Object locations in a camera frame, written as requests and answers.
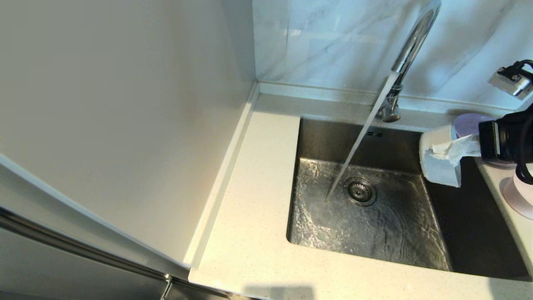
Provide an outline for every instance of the white countertop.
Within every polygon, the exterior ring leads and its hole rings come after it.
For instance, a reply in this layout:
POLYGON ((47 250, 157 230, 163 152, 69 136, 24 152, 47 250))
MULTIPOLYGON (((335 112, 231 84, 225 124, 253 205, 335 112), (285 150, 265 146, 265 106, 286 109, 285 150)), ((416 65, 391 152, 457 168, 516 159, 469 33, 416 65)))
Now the white countertop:
MULTIPOLYGON (((190 271, 189 280, 272 299, 533 299, 531 282, 438 271, 288 242, 300 117, 361 123, 369 111, 362 105, 262 94, 200 266, 190 271)), ((387 127, 423 131, 452 118, 407 110, 387 127)), ((499 183, 509 172, 486 167, 483 173, 499 183)), ((533 222, 498 200, 531 267, 533 222)))

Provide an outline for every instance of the black cable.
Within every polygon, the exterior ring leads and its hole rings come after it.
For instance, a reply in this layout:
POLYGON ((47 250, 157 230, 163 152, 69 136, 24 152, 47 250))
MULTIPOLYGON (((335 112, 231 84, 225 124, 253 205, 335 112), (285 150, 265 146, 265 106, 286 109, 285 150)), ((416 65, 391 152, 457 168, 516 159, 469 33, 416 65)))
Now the black cable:
POLYGON ((522 65, 529 65, 531 68, 533 68, 533 60, 531 60, 531 59, 521 60, 520 63, 522 65))
POLYGON ((533 185, 533 176, 526 166, 526 135, 533 125, 533 113, 524 122, 520 131, 518 162, 516 163, 516 176, 522 182, 533 185))

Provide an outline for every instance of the paper towel roll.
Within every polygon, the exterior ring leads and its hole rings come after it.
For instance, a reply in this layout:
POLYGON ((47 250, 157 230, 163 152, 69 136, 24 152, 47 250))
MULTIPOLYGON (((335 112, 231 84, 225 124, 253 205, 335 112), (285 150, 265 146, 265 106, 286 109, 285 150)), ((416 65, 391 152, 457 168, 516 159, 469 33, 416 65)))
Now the paper towel roll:
POLYGON ((449 143, 455 136, 453 126, 449 124, 427 131, 420 137, 420 165, 428 181, 453 187, 461 186, 461 166, 453 165, 449 160, 433 157, 431 150, 433 145, 449 143))

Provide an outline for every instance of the faucet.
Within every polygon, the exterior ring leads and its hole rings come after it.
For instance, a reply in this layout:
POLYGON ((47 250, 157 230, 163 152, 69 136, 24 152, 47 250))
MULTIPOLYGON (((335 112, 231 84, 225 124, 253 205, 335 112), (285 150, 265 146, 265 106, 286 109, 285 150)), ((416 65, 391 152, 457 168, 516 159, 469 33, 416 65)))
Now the faucet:
POLYGON ((396 62, 392 66, 392 70, 399 75, 391 90, 388 92, 387 97, 385 98, 385 103, 379 108, 379 111, 376 114, 376 118, 381 119, 383 122, 390 123, 400 119, 398 94, 403 88, 403 78, 415 60, 427 34, 430 32, 431 26, 433 26, 433 23, 439 14, 440 5, 440 0, 431 0, 426 7, 424 7, 424 10, 420 13, 415 25, 411 29, 409 37, 405 41, 398 58, 396 58, 396 62))

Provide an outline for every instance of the tissue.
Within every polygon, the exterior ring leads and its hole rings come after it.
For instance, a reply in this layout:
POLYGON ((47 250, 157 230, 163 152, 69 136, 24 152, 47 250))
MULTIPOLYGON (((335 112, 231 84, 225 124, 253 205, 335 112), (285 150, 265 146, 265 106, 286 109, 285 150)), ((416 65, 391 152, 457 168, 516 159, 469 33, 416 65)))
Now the tissue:
POLYGON ((453 187, 461 186, 461 166, 452 165, 449 160, 437 159, 431 149, 433 146, 441 145, 443 151, 448 149, 449 142, 456 137, 454 127, 451 124, 433 128, 424 132, 420 136, 419 154, 420 166, 424 177, 433 183, 444 184, 453 187))
POLYGON ((439 160, 447 160, 454 167, 459 165, 465 156, 481 156, 478 135, 469 135, 442 144, 431 145, 430 155, 439 160))

